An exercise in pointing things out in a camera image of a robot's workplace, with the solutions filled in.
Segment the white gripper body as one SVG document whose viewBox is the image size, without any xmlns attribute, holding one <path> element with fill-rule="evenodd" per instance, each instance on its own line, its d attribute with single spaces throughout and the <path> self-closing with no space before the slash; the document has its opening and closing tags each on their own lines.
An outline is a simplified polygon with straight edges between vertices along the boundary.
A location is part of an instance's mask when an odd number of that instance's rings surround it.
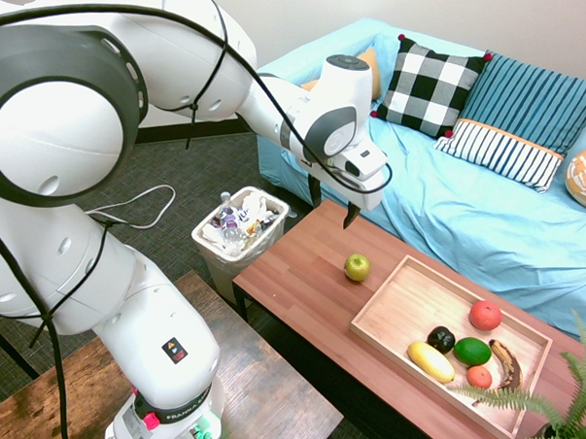
<svg viewBox="0 0 586 439">
<path fill-rule="evenodd" d="M 302 160 L 302 168 L 320 183 L 340 193 L 348 202 L 361 210 L 373 210 L 382 199 L 386 185 L 381 165 L 370 167 L 365 160 L 353 160 L 346 156 L 330 158 L 325 164 Z"/>
</svg>

